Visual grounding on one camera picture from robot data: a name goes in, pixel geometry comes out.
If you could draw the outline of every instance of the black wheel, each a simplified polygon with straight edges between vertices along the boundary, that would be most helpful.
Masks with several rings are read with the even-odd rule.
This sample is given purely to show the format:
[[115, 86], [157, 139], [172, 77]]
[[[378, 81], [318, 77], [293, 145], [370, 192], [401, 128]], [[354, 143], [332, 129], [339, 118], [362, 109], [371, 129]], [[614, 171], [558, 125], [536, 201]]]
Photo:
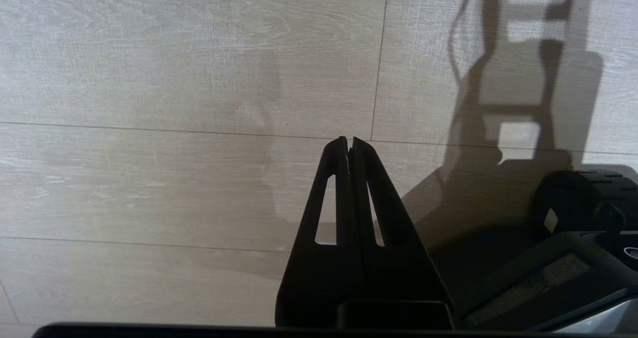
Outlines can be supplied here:
[[541, 181], [531, 221], [540, 238], [565, 231], [638, 230], [638, 186], [611, 170], [561, 170]]

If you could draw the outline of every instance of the wooden floor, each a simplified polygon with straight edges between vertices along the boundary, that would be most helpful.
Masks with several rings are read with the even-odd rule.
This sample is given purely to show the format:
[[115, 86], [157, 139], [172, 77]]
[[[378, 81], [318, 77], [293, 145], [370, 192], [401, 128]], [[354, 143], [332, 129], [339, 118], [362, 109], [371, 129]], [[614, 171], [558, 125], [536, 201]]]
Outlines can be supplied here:
[[[273, 325], [323, 146], [428, 247], [637, 179], [638, 0], [0, 0], [0, 336]], [[328, 189], [318, 242], [334, 241]]]

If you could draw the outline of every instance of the black machine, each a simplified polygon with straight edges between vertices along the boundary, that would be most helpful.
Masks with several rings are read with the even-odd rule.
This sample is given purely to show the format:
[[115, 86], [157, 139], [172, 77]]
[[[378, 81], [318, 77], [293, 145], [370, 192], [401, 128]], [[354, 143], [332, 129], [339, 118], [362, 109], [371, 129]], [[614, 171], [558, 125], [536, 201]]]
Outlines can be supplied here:
[[[315, 235], [332, 175], [337, 244], [321, 245]], [[383, 246], [374, 237], [369, 197]], [[630, 179], [559, 171], [540, 184], [527, 225], [486, 229], [430, 254], [374, 149], [357, 138], [348, 149], [342, 137], [321, 156], [277, 297], [277, 328], [54, 324], [34, 336], [638, 332], [638, 232], [630, 231], [637, 214]]]

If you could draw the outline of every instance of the light-colored floor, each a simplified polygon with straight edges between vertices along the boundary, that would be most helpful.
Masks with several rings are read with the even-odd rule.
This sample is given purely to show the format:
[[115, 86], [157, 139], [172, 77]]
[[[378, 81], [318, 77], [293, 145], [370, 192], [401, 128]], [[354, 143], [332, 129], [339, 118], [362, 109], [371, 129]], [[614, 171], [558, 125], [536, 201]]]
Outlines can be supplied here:
[[[0, 0], [0, 336], [272, 325], [323, 146], [424, 243], [638, 169], [638, 0]], [[334, 193], [318, 240], [333, 240]]]

